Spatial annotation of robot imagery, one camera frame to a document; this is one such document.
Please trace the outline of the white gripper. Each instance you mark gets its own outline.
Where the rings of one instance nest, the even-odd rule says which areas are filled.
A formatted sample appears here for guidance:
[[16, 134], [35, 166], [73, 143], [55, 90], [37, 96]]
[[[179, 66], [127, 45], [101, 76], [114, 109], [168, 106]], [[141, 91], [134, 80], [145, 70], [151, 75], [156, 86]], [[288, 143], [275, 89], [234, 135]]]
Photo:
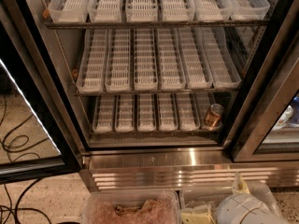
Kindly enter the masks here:
[[[242, 174], [235, 173], [232, 189], [234, 195], [224, 199], [218, 206], [218, 224], [270, 223], [270, 210], [264, 202], [250, 194]], [[180, 217], [183, 224], [215, 224], [210, 205], [181, 209]]]

